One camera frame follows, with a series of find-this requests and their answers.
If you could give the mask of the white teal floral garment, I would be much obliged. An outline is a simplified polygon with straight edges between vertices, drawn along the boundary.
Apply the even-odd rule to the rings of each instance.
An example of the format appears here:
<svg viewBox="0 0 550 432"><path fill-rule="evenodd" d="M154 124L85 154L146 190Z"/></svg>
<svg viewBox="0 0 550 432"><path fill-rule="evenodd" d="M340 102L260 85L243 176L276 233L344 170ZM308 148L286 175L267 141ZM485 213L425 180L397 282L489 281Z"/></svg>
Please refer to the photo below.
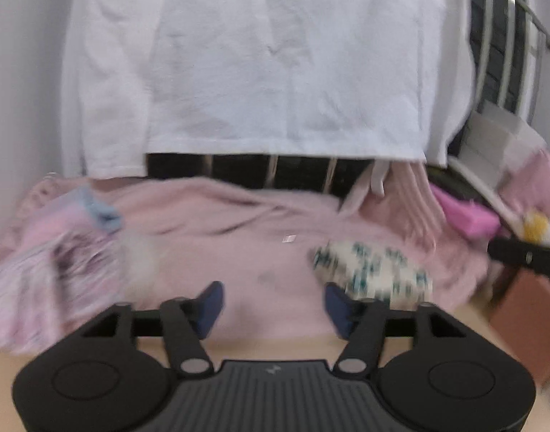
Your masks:
<svg viewBox="0 0 550 432"><path fill-rule="evenodd" d="M426 270L395 247L331 241L312 251L312 265L321 284L338 285L352 300L381 300L398 310L433 300Z"/></svg>

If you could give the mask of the yellow white plush toy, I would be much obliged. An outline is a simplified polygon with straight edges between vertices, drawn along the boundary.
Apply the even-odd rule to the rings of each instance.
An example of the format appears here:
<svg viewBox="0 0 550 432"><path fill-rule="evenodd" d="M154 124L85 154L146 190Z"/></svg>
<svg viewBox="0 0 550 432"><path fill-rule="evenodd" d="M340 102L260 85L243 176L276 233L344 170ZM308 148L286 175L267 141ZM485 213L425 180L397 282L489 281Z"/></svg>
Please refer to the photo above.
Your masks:
<svg viewBox="0 0 550 432"><path fill-rule="evenodd" d="M550 248L550 219L544 213L530 211L524 216L523 240Z"/></svg>

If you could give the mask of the salmon cardboard box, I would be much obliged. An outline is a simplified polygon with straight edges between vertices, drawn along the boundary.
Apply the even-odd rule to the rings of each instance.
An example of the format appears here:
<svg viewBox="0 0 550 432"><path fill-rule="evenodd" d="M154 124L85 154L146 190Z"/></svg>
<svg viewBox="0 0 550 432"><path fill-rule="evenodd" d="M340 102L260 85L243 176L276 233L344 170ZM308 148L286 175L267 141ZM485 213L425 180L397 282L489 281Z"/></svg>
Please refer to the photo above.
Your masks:
<svg viewBox="0 0 550 432"><path fill-rule="evenodd" d="M536 383L550 381L550 279L520 270L491 312L490 326Z"/></svg>

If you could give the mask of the magenta pink box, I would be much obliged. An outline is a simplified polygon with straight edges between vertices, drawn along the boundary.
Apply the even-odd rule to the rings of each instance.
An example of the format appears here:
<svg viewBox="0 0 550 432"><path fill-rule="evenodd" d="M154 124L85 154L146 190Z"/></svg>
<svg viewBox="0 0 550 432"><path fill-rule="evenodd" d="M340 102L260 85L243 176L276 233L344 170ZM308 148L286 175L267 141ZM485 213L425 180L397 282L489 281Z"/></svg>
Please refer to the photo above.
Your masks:
<svg viewBox="0 0 550 432"><path fill-rule="evenodd" d="M433 183L430 188L449 225L466 239L490 239L500 230L499 217L485 206L454 198Z"/></svg>

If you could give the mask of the pink fleece blanket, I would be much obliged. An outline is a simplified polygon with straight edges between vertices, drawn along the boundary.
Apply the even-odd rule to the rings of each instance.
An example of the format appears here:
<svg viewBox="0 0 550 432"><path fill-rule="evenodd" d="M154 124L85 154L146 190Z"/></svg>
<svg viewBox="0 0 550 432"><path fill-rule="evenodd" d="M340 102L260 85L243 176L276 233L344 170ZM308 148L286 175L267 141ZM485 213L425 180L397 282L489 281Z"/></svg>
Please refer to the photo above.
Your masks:
<svg viewBox="0 0 550 432"><path fill-rule="evenodd" d="M0 262L24 227L54 212L83 209L87 187L123 218L124 298L154 309L225 287L218 339L288 339L331 332L312 251L331 241L400 249L433 282L433 303L453 310L486 278L488 259L447 222L423 166L395 164L383 196L361 176L344 199L304 191L248 190L217 180L41 180L0 241Z"/></svg>

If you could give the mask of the light blue cloth piece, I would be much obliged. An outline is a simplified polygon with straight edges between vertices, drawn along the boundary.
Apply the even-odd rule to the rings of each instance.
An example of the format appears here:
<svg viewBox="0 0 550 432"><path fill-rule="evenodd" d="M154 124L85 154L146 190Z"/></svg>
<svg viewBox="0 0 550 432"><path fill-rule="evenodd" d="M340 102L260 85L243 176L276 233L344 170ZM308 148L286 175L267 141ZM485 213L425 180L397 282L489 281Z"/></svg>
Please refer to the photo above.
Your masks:
<svg viewBox="0 0 550 432"><path fill-rule="evenodd" d="M99 200L87 187L77 189L78 199L94 226L107 234L114 234L123 228L124 222L119 212Z"/></svg>

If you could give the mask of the pink frilly patterned cloth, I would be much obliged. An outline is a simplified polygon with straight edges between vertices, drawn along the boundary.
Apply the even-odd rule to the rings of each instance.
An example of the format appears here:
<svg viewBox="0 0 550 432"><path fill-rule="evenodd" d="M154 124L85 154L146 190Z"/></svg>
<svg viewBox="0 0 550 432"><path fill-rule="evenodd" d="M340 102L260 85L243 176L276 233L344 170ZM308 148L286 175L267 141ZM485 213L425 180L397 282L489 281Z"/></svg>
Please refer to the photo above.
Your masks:
<svg viewBox="0 0 550 432"><path fill-rule="evenodd" d="M42 352L123 300L120 231L96 228L85 209L31 220L0 262L0 350Z"/></svg>

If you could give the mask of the white stacked boxes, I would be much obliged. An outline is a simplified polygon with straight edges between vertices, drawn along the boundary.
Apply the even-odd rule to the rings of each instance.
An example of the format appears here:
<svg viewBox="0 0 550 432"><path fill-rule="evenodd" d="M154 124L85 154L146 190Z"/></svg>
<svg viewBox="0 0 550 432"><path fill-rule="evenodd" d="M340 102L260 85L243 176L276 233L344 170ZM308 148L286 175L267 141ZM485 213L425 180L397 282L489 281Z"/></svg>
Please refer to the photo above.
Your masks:
<svg viewBox="0 0 550 432"><path fill-rule="evenodd" d="M450 154L491 189L520 169L546 141L516 114L485 100L462 131L458 151Z"/></svg>

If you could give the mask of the white hanging sheet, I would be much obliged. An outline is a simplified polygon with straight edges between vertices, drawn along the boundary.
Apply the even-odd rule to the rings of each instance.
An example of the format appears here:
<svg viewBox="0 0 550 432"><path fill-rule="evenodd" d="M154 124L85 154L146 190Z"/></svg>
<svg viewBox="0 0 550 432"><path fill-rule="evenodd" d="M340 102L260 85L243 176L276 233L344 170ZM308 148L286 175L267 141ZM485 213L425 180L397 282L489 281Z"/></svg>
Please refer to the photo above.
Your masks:
<svg viewBox="0 0 550 432"><path fill-rule="evenodd" d="M472 104L471 0L75 0L72 156L446 162Z"/></svg>

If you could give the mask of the steel bed rail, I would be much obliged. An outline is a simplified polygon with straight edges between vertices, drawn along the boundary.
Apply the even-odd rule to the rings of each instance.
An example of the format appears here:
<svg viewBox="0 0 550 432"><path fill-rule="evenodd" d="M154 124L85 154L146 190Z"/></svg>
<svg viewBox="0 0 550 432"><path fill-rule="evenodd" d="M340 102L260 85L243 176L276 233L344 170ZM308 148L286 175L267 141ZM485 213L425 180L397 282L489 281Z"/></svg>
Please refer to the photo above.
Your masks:
<svg viewBox="0 0 550 432"><path fill-rule="evenodd" d="M541 53L550 51L550 35L528 0L471 0L477 103L493 102L511 113L521 109L524 92L538 87L539 76L527 68L533 43ZM250 189L299 189L343 197L369 163L368 159L155 153L147 157L147 176L155 180L208 176Z"/></svg>

